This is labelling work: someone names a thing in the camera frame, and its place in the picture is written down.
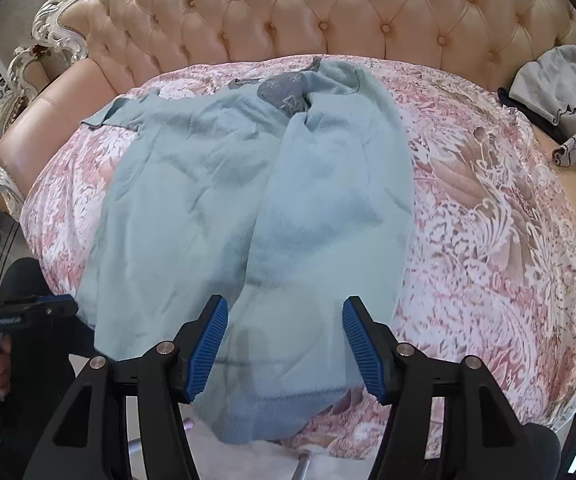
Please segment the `light blue sweater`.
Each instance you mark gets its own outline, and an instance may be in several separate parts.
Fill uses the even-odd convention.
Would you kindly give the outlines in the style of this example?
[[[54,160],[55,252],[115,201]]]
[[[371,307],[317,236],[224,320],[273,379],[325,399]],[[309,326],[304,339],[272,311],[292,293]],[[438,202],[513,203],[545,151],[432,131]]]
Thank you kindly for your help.
[[[195,413],[219,440],[279,440],[361,383],[342,327],[389,322],[414,228],[407,135],[361,66],[239,79],[209,96],[118,98],[90,128],[135,132],[76,300],[106,356],[141,356],[226,299]]]

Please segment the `black office chair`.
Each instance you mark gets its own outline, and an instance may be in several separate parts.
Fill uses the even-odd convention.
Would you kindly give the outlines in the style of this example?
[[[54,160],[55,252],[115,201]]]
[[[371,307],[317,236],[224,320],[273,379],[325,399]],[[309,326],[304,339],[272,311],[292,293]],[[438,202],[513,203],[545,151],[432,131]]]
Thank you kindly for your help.
[[[10,391],[0,411],[0,479],[21,479],[34,448],[75,378],[70,356],[90,358],[94,331],[79,318],[58,318],[9,335]]]

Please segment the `pink floral lace sofa cover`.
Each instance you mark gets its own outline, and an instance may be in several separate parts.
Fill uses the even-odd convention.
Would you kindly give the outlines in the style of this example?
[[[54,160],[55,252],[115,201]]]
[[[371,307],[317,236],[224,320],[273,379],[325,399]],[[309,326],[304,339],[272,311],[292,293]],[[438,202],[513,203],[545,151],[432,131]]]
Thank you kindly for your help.
[[[521,422],[576,411],[576,216],[526,118],[433,68],[306,55],[154,77],[75,122],[21,226],[110,358],[230,318],[193,411],[228,444],[377,451],[341,322],[482,359]]]

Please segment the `tufted peach leather sofa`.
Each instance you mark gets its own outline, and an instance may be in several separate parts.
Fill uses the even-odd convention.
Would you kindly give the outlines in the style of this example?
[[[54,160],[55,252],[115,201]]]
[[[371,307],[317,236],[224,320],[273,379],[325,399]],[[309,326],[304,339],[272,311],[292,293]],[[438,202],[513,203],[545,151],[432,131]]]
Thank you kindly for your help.
[[[121,94],[201,96],[336,54],[393,93],[414,155],[397,332],[442,358],[481,354],[524,414],[576,406],[576,166],[556,167],[553,142],[496,97],[576,46],[569,0],[49,0],[33,35],[88,49],[0,142],[0,181],[60,292],[79,284],[130,140],[84,118]]]

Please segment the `grey garment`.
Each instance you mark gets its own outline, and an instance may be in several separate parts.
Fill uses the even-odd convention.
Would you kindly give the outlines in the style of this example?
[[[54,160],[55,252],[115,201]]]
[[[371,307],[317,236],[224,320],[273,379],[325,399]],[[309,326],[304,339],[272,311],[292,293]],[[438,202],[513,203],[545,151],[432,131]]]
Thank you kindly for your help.
[[[512,81],[509,98],[565,136],[553,150],[557,166],[570,167],[576,162],[576,46],[554,47],[523,65]]]

